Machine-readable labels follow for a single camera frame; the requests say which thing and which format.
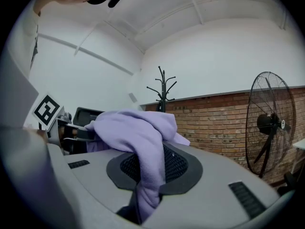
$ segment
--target lavender towel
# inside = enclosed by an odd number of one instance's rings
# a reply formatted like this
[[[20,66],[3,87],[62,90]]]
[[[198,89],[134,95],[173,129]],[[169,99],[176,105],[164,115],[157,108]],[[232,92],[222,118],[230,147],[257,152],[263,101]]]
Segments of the lavender towel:
[[[174,115],[130,109],[110,111],[85,127],[97,134],[97,142],[87,143],[88,152],[113,148],[138,155],[141,181],[137,196],[141,220],[145,221],[159,205],[159,188],[165,184],[162,141],[190,144],[177,133]]]

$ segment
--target red brick wall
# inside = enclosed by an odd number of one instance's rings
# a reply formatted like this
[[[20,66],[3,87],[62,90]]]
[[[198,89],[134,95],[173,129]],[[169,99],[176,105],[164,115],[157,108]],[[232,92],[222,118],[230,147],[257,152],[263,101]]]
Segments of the red brick wall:
[[[296,129],[293,143],[305,138],[305,88],[291,89],[296,108]],[[245,158],[245,127],[249,93],[220,95],[169,102],[166,112],[175,115],[178,133],[191,146],[228,157],[247,168]],[[155,111],[156,104],[146,106]],[[283,180],[295,160],[296,149],[291,147],[282,162],[266,173],[268,183]],[[301,166],[298,162],[295,171]]]

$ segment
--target white ceiling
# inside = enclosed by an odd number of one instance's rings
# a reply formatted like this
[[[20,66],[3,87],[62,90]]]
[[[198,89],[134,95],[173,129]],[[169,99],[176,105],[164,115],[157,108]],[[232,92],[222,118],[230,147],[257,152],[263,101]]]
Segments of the white ceiling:
[[[277,0],[195,0],[203,23],[225,18],[268,19],[283,24]],[[63,6],[52,4],[46,13],[82,23],[107,21],[142,52],[172,34],[201,24],[192,0],[121,0],[113,9],[107,3]]]

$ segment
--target white table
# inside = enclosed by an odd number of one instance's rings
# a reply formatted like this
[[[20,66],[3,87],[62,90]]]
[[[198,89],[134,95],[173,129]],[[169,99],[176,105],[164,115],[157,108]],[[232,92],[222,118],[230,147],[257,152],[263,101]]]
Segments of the white table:
[[[296,154],[295,154],[294,164],[292,165],[292,169],[291,169],[291,174],[294,173],[295,165],[296,165],[296,162],[297,162],[297,155],[298,155],[299,150],[300,149],[305,150],[305,139],[293,144],[293,147],[295,147],[297,150],[296,150]]]

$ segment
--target person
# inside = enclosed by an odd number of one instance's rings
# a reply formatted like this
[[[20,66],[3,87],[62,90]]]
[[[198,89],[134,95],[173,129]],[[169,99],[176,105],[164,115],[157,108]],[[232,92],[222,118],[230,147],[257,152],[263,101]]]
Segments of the person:
[[[75,4],[90,0],[32,0],[16,21],[7,41],[8,52],[28,79],[37,50],[38,24],[41,10],[51,2]]]

